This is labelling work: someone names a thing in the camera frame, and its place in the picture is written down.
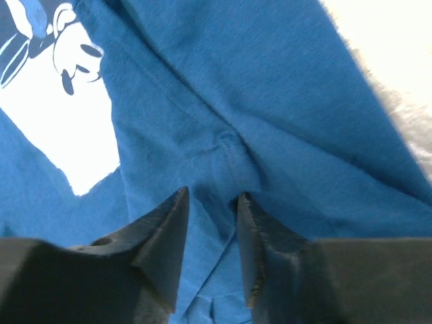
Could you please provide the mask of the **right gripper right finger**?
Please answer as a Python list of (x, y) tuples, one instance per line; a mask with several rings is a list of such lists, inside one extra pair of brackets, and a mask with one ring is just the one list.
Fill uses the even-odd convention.
[(249, 193), (238, 197), (238, 242), (246, 305), (264, 298), (290, 298), (296, 289), (298, 251), (309, 243), (266, 212)]

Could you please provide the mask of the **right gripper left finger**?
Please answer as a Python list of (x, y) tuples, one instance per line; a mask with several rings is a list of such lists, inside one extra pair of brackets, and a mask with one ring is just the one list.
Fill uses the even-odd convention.
[(176, 311), (189, 217), (189, 190), (176, 190), (158, 207), (125, 227), (71, 251), (123, 261), (169, 313)]

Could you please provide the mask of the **blue printed t shirt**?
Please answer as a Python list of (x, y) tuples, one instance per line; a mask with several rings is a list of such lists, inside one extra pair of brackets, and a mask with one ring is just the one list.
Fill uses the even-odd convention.
[[(175, 313), (70, 250), (185, 186)], [(256, 309), (243, 193), (309, 240)], [(431, 185), (318, 1), (2, 1), (1, 322), (430, 323)]]

